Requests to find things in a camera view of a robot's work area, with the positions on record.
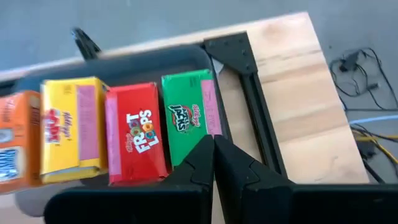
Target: kellogg's cereal box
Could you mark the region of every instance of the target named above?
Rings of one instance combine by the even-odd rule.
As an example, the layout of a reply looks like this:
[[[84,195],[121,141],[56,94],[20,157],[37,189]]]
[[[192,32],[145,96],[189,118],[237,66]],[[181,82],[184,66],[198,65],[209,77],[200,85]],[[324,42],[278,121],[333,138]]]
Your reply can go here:
[[[0,192],[40,186],[40,94],[0,98]]]
[[[107,89],[96,77],[44,81],[43,182],[94,177],[108,171],[104,111]]]
[[[111,184],[167,176],[156,83],[112,87],[106,94],[106,130]]]
[[[206,134],[222,134],[213,75],[199,70],[162,77],[173,167]]]

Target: red cereal box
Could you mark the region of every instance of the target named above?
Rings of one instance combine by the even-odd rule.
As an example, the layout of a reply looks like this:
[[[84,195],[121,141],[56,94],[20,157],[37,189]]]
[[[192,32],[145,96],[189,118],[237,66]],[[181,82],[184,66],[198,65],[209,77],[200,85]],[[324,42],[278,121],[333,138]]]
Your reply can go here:
[[[109,183],[134,185],[167,176],[156,83],[113,87],[106,94]]]

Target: wooden board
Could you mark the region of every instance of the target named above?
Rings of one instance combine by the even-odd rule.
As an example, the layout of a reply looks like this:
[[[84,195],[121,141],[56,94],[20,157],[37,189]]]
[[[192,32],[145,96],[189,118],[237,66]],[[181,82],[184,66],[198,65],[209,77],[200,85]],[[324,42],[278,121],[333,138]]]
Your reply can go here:
[[[132,45],[104,52],[101,57],[188,44],[242,31],[247,31],[250,39],[289,179],[296,183],[369,182],[311,20],[305,12]],[[82,59],[0,72],[0,81],[70,63],[82,63]],[[219,79],[234,143],[260,160],[237,76],[224,69]],[[0,197],[0,215],[9,217],[13,205],[3,205],[3,197]],[[223,223],[216,188],[214,198],[213,223]]]

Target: froot loops cereal box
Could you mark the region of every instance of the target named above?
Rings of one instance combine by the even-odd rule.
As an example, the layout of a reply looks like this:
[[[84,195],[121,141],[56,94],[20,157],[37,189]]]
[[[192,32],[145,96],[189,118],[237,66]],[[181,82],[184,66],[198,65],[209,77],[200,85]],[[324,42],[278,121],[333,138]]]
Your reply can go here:
[[[45,183],[94,177],[108,171],[104,99],[96,77],[42,84],[42,162]]]
[[[110,184],[167,177],[156,83],[112,87],[106,94],[106,130]]]

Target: yellow wire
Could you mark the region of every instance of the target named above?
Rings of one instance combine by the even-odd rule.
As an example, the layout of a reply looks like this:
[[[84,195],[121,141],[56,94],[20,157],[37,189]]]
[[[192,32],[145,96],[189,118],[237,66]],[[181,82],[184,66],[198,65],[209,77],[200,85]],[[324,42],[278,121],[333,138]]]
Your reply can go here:
[[[398,139],[398,136],[396,136],[396,135],[382,136],[382,137],[386,137],[386,138],[390,138],[390,139]],[[372,140],[372,139],[377,140],[377,139],[379,139],[379,137],[373,136],[373,137],[357,137],[357,138],[355,138],[355,140],[357,140],[357,141],[369,141],[369,140]]]
[[[361,133],[357,130],[353,130],[354,133],[357,134],[362,134],[365,135],[366,137],[372,138],[370,135],[366,134],[366,133]],[[370,139],[370,141],[372,141],[388,158],[390,158],[391,160],[393,160],[396,164],[398,164],[398,159],[396,159],[391,152],[389,152],[385,147],[383,147],[381,144],[379,144],[376,140],[374,139]]]

